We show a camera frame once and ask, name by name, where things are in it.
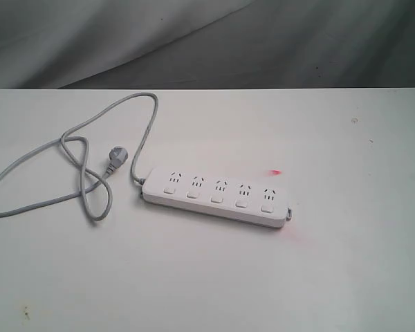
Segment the white five-outlet power strip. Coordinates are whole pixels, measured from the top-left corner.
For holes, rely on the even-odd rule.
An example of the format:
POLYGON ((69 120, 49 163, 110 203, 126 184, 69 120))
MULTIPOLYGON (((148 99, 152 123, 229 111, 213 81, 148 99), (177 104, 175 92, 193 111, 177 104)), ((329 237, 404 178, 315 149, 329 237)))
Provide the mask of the white five-outlet power strip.
POLYGON ((149 203, 280 229, 291 220, 286 190, 205 172, 157 167, 142 184, 149 203))

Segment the grey power plug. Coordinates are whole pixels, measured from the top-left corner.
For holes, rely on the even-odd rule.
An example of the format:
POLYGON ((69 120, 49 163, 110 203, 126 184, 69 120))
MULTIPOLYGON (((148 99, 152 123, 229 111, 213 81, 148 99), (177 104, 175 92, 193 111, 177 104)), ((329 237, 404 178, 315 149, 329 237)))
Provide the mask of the grey power plug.
POLYGON ((124 147, 114 147, 109 152, 109 164, 106 168, 105 174, 107 176, 112 175, 117 169, 119 169, 128 159, 128 152, 124 147))

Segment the grey backdrop cloth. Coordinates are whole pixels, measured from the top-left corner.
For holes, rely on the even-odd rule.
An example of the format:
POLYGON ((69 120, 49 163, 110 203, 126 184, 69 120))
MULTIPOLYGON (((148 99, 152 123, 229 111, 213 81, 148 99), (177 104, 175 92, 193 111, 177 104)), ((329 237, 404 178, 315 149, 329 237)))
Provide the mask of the grey backdrop cloth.
POLYGON ((0 1, 0 89, 415 87, 415 1, 0 1))

